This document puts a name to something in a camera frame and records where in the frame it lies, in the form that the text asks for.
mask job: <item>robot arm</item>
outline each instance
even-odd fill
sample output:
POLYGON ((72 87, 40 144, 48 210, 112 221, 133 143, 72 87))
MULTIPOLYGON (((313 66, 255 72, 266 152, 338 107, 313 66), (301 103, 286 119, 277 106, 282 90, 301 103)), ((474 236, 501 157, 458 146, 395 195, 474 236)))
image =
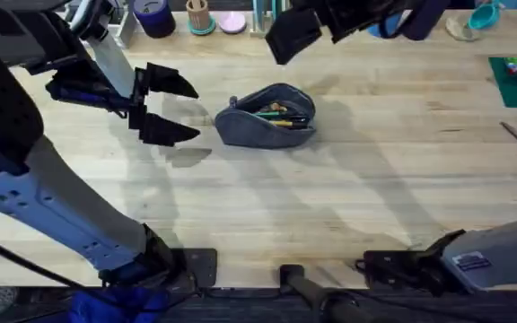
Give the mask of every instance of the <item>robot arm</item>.
MULTIPOLYGON (((110 37, 106 29, 98 32, 101 26, 94 22, 103 20, 110 5, 86 3, 83 8, 92 8, 91 13, 74 29, 109 62, 113 47, 110 40, 104 44, 110 37)), ((120 54, 119 61, 124 59, 119 48, 113 52, 120 54)), ((128 116, 129 126, 147 143, 173 145, 197 135, 195 129, 146 113, 143 104, 149 89, 196 96, 190 84, 176 70, 149 64, 130 74, 125 63, 125 73, 104 74, 56 14, 0 9, 0 212, 76 251, 110 284, 169 278, 180 266, 145 224, 117 211, 69 169, 45 137, 38 108, 8 66, 22 65, 32 74, 56 69, 48 84, 55 99, 128 116), (113 80, 129 76, 130 92, 128 84, 113 85, 113 80)))

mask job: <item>pen holder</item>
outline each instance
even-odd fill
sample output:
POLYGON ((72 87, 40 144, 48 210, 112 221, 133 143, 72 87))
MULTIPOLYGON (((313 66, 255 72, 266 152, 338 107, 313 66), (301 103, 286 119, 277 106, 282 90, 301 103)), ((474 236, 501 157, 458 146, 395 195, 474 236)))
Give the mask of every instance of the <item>pen holder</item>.
POLYGON ((215 30, 215 19, 208 12, 206 0, 188 0, 188 28, 195 35, 207 35, 215 30))
POLYGON ((314 114, 311 97, 289 84, 276 83, 240 100, 231 97, 229 107, 216 115, 215 126, 225 144, 262 149, 289 148, 304 144, 316 132, 312 124, 314 114), (288 129, 254 115, 272 103, 308 117, 308 126, 288 129))

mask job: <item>wooden tabletop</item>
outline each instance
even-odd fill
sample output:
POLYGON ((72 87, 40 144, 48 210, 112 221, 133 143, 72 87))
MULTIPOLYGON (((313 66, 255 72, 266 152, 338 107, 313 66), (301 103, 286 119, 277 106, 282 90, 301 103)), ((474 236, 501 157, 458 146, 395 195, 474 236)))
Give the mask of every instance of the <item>wooden tabletop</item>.
MULTIPOLYGON (((286 67, 262 39, 195 37, 177 21, 169 38, 137 35, 128 52, 134 65, 178 68, 198 90, 200 100, 148 99, 201 130, 177 148, 140 144, 115 115, 53 101, 50 74, 14 72, 67 163, 117 209, 172 247, 218 250, 218 286, 277 286, 278 267, 293 263, 321 284, 364 287, 348 265, 367 249, 421 249, 448 231, 517 220, 517 142, 498 124, 517 127, 517 109, 504 107, 487 62, 517 56, 517 11, 474 43, 453 40, 442 21, 424 42, 325 37, 286 67), (229 97, 277 82, 315 100, 315 137, 281 151, 223 145, 212 119, 229 97)), ((2 214, 0 243, 99 283, 79 255, 2 214)), ((2 258, 0 284, 56 285, 2 258)))

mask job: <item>green cutting mat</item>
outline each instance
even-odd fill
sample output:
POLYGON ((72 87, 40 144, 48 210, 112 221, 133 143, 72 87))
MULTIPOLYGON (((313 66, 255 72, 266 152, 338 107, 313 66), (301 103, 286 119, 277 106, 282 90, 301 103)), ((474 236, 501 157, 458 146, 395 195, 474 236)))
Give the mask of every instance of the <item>green cutting mat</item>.
POLYGON ((504 105, 507 108, 517 108, 517 76, 508 74, 503 57, 490 57, 488 61, 494 70, 504 105))

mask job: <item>gray pencil case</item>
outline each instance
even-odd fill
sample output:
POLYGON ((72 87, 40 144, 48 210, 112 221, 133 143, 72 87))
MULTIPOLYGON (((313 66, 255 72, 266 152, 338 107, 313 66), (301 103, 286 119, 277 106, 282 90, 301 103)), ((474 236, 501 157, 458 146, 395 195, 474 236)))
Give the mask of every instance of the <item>gray pencil case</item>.
POLYGON ((276 83, 240 100, 231 97, 228 108, 215 117, 215 126, 223 143, 251 148, 276 149, 304 144, 315 132, 314 102, 304 92, 285 83, 276 83), (287 129, 271 124, 253 113, 278 103, 305 115, 310 122, 304 129, 287 129))

